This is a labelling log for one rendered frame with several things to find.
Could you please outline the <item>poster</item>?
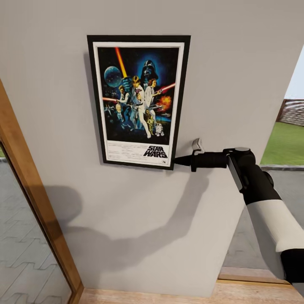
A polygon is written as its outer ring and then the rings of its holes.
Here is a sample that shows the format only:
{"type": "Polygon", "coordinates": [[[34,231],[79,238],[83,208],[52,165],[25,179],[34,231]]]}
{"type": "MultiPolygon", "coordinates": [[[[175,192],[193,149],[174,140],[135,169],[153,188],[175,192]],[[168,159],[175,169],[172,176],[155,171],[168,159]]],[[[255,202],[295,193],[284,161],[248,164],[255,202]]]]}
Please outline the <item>poster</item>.
{"type": "Polygon", "coordinates": [[[174,170],[191,35],[87,35],[103,163],[174,170]]]}

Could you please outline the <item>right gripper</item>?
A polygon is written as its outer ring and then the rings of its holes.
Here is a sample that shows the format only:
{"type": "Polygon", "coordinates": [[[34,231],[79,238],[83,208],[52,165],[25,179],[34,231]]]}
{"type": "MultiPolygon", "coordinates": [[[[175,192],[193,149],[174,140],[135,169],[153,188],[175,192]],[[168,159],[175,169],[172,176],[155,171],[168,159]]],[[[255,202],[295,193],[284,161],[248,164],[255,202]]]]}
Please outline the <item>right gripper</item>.
{"type": "Polygon", "coordinates": [[[191,166],[191,172],[196,172],[197,168],[214,168],[214,152],[204,152],[202,154],[192,155],[185,157],[178,157],[172,160],[174,164],[184,166],[191,166]]]}

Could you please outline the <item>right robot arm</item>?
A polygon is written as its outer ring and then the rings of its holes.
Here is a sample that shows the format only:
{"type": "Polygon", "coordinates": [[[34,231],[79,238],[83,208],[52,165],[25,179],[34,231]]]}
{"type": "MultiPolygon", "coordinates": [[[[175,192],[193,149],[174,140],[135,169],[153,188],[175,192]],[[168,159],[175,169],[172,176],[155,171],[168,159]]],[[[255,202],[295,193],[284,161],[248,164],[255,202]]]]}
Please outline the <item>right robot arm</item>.
{"type": "Polygon", "coordinates": [[[204,152],[202,140],[192,143],[192,155],[172,160],[197,168],[229,168],[244,196],[262,258],[275,277],[288,281],[304,298],[304,230],[273,189],[271,175],[256,165],[246,147],[204,152]]]}

